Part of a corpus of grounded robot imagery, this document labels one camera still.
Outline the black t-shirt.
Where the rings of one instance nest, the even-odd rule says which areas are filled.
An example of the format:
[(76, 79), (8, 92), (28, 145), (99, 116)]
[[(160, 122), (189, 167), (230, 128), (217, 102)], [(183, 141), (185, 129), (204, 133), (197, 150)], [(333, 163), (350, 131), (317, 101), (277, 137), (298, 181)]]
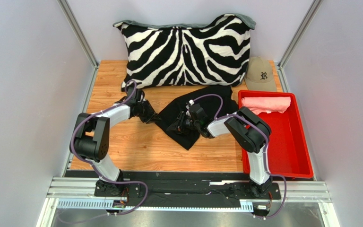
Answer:
[(239, 105), (236, 101), (232, 100), (232, 93), (233, 91), (230, 86), (213, 85), (179, 96), (158, 114), (161, 120), (156, 125), (180, 146), (189, 150), (199, 139), (200, 133), (192, 131), (187, 135), (181, 135), (167, 131), (167, 128), (176, 120), (181, 111), (187, 110), (186, 105), (190, 100), (203, 95), (215, 94), (222, 98), (222, 101), (220, 101), (218, 97), (208, 96), (198, 100), (198, 103), (209, 117), (222, 117), (236, 112), (239, 109)]

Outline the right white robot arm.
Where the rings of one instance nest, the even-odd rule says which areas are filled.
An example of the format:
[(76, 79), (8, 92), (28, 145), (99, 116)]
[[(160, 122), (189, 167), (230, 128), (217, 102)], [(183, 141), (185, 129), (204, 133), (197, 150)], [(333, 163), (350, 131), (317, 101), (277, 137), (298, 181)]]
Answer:
[(204, 138), (231, 134), (248, 155), (250, 191), (255, 196), (264, 194), (272, 184), (267, 166), (267, 146), (272, 133), (270, 126), (247, 107), (219, 118), (211, 118), (200, 104), (189, 104), (166, 129), (177, 134), (197, 131)]

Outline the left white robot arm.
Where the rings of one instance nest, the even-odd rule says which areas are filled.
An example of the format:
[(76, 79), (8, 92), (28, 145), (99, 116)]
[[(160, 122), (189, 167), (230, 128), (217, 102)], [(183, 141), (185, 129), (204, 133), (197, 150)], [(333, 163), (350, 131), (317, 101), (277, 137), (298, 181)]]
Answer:
[(108, 155), (110, 129), (130, 118), (138, 117), (143, 123), (161, 120), (140, 89), (131, 89), (113, 106), (96, 113), (80, 113), (70, 139), (70, 151), (79, 160), (88, 163), (100, 180), (121, 184), (122, 171)]

